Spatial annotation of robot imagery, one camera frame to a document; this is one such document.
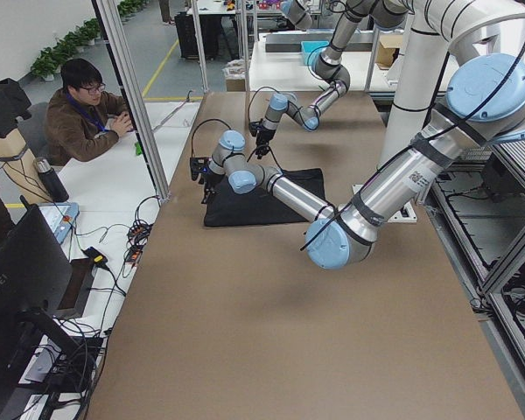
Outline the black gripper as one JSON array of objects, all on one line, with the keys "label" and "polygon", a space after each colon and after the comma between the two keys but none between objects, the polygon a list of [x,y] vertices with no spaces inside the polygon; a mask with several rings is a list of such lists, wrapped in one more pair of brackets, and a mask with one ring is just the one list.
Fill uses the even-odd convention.
[{"label": "black gripper", "polygon": [[255,154],[258,158],[262,158],[267,155],[267,144],[273,139],[275,131],[268,129],[262,125],[259,125],[255,130],[256,140],[256,151]]},{"label": "black gripper", "polygon": [[222,181],[222,175],[207,168],[203,172],[204,189],[201,203],[209,205],[214,199],[214,188]]}]

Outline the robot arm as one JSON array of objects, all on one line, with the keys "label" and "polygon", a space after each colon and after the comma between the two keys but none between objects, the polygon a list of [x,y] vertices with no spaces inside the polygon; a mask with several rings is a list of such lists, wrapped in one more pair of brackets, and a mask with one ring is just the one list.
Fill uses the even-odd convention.
[{"label": "robot arm", "polygon": [[282,116],[289,116],[300,127],[313,132],[319,127],[322,114],[347,93],[351,76],[342,66],[341,57],[363,18],[371,17],[378,28],[391,31],[408,12],[396,1],[341,1],[340,5],[340,17],[327,46],[311,52],[309,56],[311,72],[328,84],[327,89],[306,107],[298,102],[293,93],[274,89],[264,117],[249,123],[249,133],[255,138],[258,158],[270,152],[270,141]]},{"label": "robot arm", "polygon": [[451,77],[430,122],[372,175],[342,207],[327,203],[272,166],[251,164],[245,139],[225,131],[211,157],[191,163],[205,200],[226,179],[234,193],[257,187],[311,224],[303,246],[322,269],[336,270],[369,256],[379,229],[465,151],[525,140],[525,63],[505,53],[471,59]]}]

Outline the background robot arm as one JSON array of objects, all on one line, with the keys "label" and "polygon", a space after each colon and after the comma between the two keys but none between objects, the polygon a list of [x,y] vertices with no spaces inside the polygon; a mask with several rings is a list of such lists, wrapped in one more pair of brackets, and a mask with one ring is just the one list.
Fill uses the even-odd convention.
[{"label": "background robot arm", "polygon": [[305,31],[312,27],[311,13],[301,1],[282,1],[280,8],[285,18],[298,30]]}]

